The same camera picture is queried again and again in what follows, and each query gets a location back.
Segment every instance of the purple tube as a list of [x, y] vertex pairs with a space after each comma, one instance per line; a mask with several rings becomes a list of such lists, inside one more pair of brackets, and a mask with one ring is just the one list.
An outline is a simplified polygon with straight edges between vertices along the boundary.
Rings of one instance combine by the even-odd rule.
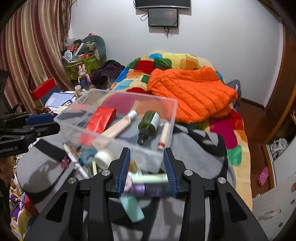
[[166, 197], [171, 196], [170, 187], [168, 183], [135, 183], [132, 188], [127, 192], [135, 196], [146, 197]]

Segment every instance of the curtain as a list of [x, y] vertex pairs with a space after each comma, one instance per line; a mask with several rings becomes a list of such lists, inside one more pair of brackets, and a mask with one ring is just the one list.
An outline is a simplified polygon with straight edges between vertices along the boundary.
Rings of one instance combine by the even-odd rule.
[[35, 105], [30, 92], [49, 78], [55, 78], [61, 90], [74, 89], [61, 55], [73, 3], [28, 0], [1, 33], [0, 69], [10, 72], [4, 93], [12, 107], [22, 102], [32, 112]]

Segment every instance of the orange puffer jacket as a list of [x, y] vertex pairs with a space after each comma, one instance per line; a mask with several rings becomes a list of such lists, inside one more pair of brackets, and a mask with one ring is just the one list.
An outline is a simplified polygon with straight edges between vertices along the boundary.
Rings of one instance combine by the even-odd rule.
[[224, 85], [216, 72], [204, 66], [198, 70], [155, 69], [148, 82], [153, 95], [178, 100], [177, 122], [201, 122], [230, 113], [236, 90]]

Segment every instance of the pink crocs shoe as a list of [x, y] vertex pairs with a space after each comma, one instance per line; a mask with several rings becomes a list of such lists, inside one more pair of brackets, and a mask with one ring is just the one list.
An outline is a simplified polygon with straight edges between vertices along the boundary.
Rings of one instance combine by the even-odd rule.
[[262, 172], [260, 173], [260, 175], [258, 177], [258, 183], [259, 183], [259, 185], [261, 187], [265, 184], [268, 177], [269, 177], [268, 168], [264, 167]]

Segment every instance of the silver bolt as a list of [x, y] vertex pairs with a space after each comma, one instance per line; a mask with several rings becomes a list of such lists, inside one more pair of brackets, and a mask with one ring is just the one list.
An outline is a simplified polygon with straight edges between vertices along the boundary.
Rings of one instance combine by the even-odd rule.
[[104, 170], [104, 171], [102, 171], [102, 175], [103, 176], [108, 176], [108, 175], [110, 175], [110, 171], [109, 170]]
[[77, 179], [75, 177], [71, 177], [71, 178], [68, 179], [68, 183], [73, 184], [73, 183], [76, 182], [76, 180]]
[[193, 174], [193, 171], [191, 171], [191, 170], [185, 170], [185, 171], [184, 171], [184, 174], [185, 174], [186, 176], [191, 176], [191, 175]]
[[219, 177], [218, 182], [220, 182], [221, 184], [224, 184], [224, 183], [226, 183], [226, 179], [223, 177]]

